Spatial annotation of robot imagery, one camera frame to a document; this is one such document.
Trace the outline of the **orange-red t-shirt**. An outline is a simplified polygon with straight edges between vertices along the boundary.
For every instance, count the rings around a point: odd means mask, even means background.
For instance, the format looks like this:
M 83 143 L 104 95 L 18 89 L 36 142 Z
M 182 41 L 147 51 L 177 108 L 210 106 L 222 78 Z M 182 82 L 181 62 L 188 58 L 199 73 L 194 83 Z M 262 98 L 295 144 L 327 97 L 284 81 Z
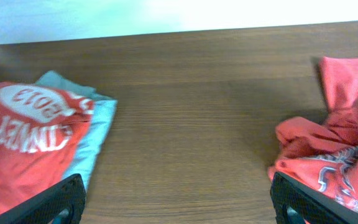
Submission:
M 328 117 L 323 124 L 302 117 L 280 123 L 280 153 L 268 177 L 283 172 L 358 211 L 358 58 L 323 57 L 320 71 Z

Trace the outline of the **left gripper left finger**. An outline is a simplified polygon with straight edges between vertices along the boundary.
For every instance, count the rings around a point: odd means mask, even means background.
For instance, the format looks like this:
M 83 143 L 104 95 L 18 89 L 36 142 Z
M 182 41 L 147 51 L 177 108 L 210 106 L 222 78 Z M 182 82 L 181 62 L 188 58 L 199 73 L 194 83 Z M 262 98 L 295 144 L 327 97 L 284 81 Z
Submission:
M 85 203 L 86 190 L 81 175 L 73 174 L 0 214 L 0 224 L 76 224 L 81 221 Z

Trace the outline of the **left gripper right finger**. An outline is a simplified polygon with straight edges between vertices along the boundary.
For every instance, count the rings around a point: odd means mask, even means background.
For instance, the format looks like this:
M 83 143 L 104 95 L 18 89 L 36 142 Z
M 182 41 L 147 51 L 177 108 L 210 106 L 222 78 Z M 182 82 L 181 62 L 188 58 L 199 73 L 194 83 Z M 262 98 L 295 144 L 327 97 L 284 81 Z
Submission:
M 278 224 L 358 224 L 358 213 L 290 176 L 276 172 L 270 197 Z

